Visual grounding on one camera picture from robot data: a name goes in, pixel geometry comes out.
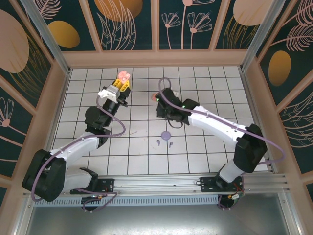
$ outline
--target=pink object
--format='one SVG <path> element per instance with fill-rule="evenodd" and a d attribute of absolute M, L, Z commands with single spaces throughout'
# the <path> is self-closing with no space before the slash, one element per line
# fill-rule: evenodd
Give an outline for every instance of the pink object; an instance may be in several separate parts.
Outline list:
<path fill-rule="evenodd" d="M 118 79 L 121 80 L 122 84 L 125 84 L 130 78 L 131 75 L 127 73 L 126 70 L 123 70 L 118 74 Z"/>
<path fill-rule="evenodd" d="M 153 101 L 155 101 L 155 102 L 157 102 L 157 98 L 156 98 L 156 93 L 154 93 L 154 94 L 152 94 L 152 96 L 151 96 L 151 99 L 153 100 Z"/>

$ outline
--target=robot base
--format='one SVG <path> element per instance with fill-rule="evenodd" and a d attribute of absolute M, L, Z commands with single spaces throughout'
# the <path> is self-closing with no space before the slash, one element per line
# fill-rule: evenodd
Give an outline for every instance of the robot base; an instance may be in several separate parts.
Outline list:
<path fill-rule="evenodd" d="M 241 176 L 238 176 L 232 183 L 227 184 L 223 189 L 217 186 L 216 177 L 201 177 L 199 185 L 201 186 L 201 192 L 236 192 L 237 188 L 234 184 L 243 190 L 243 180 Z"/>
<path fill-rule="evenodd" d="M 114 179 L 97 179 L 97 181 L 95 183 L 95 187 L 93 189 L 85 188 L 85 190 L 89 190 L 89 191 L 93 191 L 93 192 L 113 192 L 113 190 L 114 190 Z M 73 195 L 89 194 L 89 193 L 85 193 L 85 192 L 80 192 L 76 189 L 71 190 L 69 193 L 73 194 Z"/>

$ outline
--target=vent slot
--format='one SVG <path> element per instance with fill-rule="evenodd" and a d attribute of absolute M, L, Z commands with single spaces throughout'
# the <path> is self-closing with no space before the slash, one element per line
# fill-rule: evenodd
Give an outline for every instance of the vent slot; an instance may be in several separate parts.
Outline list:
<path fill-rule="evenodd" d="M 88 206 L 103 205 L 108 200 L 107 197 L 101 201 L 92 201 Z M 66 197 L 57 198 L 53 202 L 41 200 L 35 203 L 35 207 L 81 207 L 82 198 Z M 217 195 L 197 195 L 197 196 L 145 196 L 145 197 L 117 197 L 108 206 L 167 206 L 167 205 L 209 205 L 217 204 Z"/>

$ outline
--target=orange object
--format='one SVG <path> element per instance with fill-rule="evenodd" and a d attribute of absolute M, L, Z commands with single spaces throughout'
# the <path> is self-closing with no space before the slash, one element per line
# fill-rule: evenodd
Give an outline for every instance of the orange object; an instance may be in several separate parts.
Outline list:
<path fill-rule="evenodd" d="M 153 101 L 155 101 L 155 102 L 157 102 L 157 98 L 156 98 L 156 93 L 154 93 L 154 94 L 152 94 L 152 96 L 151 96 L 151 99 L 153 100 Z"/>

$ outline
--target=yellow circle pattern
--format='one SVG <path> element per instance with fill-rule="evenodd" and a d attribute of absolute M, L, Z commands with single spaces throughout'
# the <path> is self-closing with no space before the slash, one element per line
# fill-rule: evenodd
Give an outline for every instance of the yellow circle pattern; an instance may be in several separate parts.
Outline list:
<path fill-rule="evenodd" d="M 119 15 L 122 16 L 122 8 L 120 2 L 124 6 L 125 10 L 129 9 L 133 18 L 138 16 L 142 10 L 142 0 L 94 0 L 94 3 L 96 4 L 102 15 L 112 21 L 121 21 L 121 17 L 114 17 L 114 14 L 116 14 L 114 13 L 115 7 L 112 7 L 112 5 L 115 4 Z"/>
<path fill-rule="evenodd" d="M 79 34 L 69 23 L 53 21 L 48 25 L 48 28 L 59 46 L 73 48 L 79 45 Z"/>
<path fill-rule="evenodd" d="M 291 69 L 291 59 L 287 52 L 279 50 L 273 54 L 269 62 L 268 77 L 274 86 L 282 85 Z"/>

